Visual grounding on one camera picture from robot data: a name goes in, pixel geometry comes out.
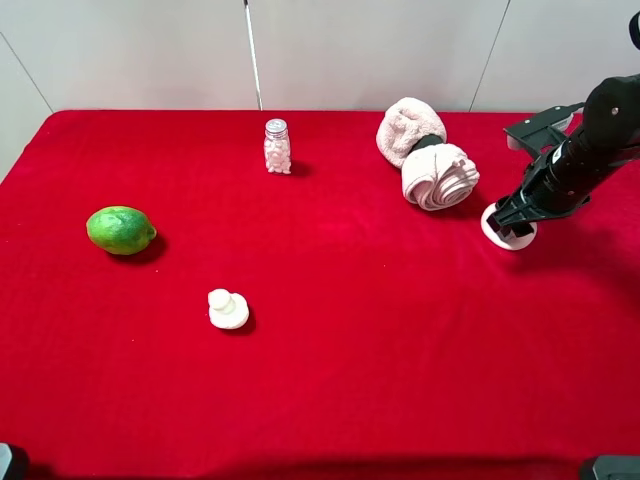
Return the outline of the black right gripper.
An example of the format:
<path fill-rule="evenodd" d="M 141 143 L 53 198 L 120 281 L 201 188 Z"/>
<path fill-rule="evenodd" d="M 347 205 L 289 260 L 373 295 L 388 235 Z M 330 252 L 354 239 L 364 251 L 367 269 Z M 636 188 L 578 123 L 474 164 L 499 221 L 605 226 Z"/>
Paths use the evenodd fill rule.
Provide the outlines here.
<path fill-rule="evenodd" d="M 559 145 L 526 169 L 521 185 L 510 195 L 524 202 L 519 209 L 521 219 L 515 218 L 516 213 L 498 210 L 489 214 L 488 225 L 499 239 L 510 239 L 513 234 L 516 238 L 533 235 L 531 222 L 568 217 L 586 202 L 593 190 L 589 184 L 593 173 L 583 163 L 564 155 L 564 150 Z"/>

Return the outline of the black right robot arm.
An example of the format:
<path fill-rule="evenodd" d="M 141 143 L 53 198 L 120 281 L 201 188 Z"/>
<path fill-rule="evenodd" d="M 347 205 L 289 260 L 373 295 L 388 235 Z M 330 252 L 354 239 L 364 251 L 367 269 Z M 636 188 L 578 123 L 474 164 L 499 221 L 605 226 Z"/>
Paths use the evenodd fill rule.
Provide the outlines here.
<path fill-rule="evenodd" d="M 541 221 L 566 218 L 624 165 L 639 158 L 639 76 L 603 80 L 584 102 L 551 107 L 505 129 L 532 158 L 521 184 L 490 205 L 485 235 L 513 248 Z"/>

